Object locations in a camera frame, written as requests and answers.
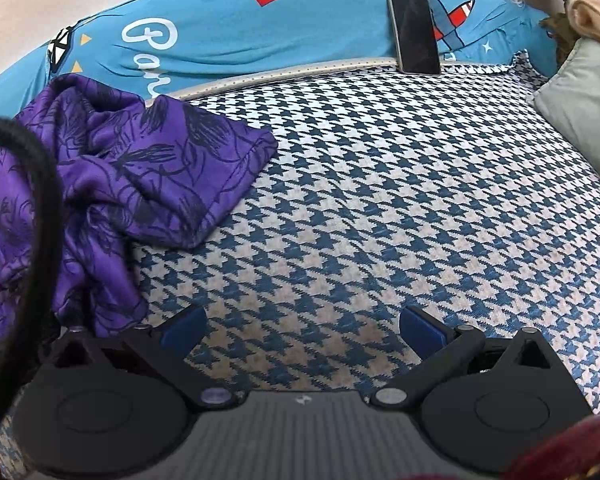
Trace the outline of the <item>grey pillow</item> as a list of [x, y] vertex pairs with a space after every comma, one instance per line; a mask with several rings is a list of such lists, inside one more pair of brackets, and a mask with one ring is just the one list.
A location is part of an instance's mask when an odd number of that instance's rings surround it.
[[600, 42], [579, 39], [531, 102], [600, 175]]

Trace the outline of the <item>black smartphone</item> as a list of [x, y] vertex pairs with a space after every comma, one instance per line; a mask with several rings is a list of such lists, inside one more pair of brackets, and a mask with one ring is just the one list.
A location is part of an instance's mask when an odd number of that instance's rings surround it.
[[398, 69], [406, 74], [441, 73], [428, 0], [388, 0]]

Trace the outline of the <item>purple patterned garment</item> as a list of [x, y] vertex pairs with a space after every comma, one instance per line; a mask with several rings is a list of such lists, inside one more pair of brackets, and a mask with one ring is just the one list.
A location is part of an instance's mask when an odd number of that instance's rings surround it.
[[53, 156], [61, 182], [53, 314], [101, 337], [147, 314], [132, 244], [197, 247], [277, 148], [268, 130], [168, 96], [146, 103], [79, 75], [54, 79], [17, 122]]

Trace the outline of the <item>blue cartoon print bedsheet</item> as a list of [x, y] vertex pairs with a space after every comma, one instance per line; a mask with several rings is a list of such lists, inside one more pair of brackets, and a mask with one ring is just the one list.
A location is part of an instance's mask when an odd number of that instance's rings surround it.
[[[445, 61], [557, 70], [544, 13], [521, 0], [428, 0]], [[394, 55], [387, 0], [131, 0], [61, 27], [0, 75], [0, 117], [76, 73], [145, 99], [287, 66]]]

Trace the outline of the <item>blue white houndstooth mat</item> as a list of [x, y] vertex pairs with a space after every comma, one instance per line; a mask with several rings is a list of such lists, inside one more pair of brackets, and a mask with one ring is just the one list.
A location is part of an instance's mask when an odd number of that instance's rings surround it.
[[[27, 477], [501, 479], [600, 414], [600, 176], [530, 105], [541, 84], [521, 53], [169, 96], [276, 152], [197, 247], [132, 244], [148, 311], [108, 337], [53, 314], [62, 188], [20, 110], [0, 143], [0, 337], [18, 299], [29, 318], [0, 340], [0, 420]], [[234, 408], [197, 408], [122, 341], [188, 307], [207, 329], [185, 362]], [[405, 307], [486, 344], [419, 404], [378, 408], [420, 363]]]

